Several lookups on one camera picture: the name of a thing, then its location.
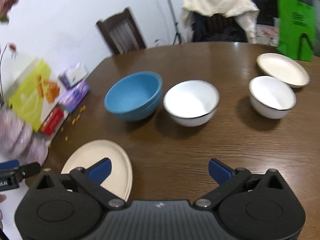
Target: wooden table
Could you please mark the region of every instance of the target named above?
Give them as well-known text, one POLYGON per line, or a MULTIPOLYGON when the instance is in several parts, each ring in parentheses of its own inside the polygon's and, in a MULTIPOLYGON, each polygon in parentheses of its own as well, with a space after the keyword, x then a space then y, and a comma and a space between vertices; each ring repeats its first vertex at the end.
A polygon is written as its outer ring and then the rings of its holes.
POLYGON ((301 201, 307 221, 299 240, 320 239, 320 58, 301 62, 310 84, 296 90, 297 105, 282 120, 269 120, 250 106, 248 83, 262 75, 258 55, 276 52, 246 43, 189 43, 144 49, 107 58, 87 81, 90 92, 80 120, 64 124, 44 164, 60 172, 70 155, 96 139, 119 144, 133 169, 131 198, 194 201, 217 184, 208 174, 211 158, 255 173, 278 169, 301 201), (201 79, 220 92, 218 110, 207 124, 185 128, 174 123, 162 104, 149 118, 126 123, 108 113, 105 94, 118 80, 137 71, 163 78, 163 95, 175 84, 201 79))

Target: red box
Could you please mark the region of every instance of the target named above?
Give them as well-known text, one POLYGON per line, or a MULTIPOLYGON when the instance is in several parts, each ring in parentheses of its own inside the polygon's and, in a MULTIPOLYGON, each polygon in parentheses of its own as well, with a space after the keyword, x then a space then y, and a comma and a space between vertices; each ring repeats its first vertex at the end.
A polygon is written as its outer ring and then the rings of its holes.
POLYGON ((43 125, 40 128, 40 131, 47 136, 51 136, 62 118, 63 112, 61 111, 61 109, 58 107, 54 108, 49 114, 47 120, 44 121, 43 125))

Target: gray ribbed panel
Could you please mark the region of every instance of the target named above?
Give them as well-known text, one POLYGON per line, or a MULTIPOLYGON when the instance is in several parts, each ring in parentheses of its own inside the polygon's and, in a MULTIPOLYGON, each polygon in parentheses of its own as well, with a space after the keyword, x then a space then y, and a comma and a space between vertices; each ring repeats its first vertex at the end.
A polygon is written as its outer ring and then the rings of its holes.
POLYGON ((99 228, 83 240, 236 240, 214 215, 190 207, 188 201, 138 201, 107 214, 99 228))

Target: oval plate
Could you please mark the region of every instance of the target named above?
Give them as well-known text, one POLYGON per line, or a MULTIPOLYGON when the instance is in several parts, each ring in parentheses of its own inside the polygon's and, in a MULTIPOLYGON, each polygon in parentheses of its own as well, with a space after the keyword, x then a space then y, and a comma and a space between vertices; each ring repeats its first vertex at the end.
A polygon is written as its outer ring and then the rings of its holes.
POLYGON ((76 167, 89 168, 103 158, 111 160, 111 174, 100 184, 103 188, 127 201, 132 188, 132 167, 126 152, 116 143, 96 140, 81 146, 64 165, 61 173, 76 167))
POLYGON ((257 58, 259 68, 266 75, 280 79, 292 88, 303 87, 310 81, 307 71, 293 59, 276 53, 257 58))

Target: human hand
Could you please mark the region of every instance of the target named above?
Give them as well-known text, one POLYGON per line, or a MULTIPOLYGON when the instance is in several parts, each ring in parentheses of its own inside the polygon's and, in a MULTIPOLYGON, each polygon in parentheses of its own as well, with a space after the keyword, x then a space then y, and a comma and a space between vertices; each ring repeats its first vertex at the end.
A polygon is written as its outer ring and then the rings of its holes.
MULTIPOLYGON (((3 201, 5 201, 7 199, 7 196, 5 194, 0 194, 0 203, 2 203, 3 201)), ((3 230, 3 224, 2 224, 2 218, 3 218, 3 215, 2 215, 2 212, 0 210, 0 228, 1 230, 3 230)))

